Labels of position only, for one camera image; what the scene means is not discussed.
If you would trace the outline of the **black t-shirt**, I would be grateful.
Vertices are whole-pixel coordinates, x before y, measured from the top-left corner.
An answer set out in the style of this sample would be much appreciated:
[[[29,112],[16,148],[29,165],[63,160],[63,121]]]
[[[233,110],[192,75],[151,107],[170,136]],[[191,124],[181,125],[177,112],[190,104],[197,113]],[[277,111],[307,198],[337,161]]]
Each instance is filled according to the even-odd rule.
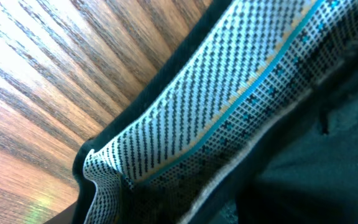
[[[215,1],[73,164],[74,223],[187,222],[358,46],[358,1]]]

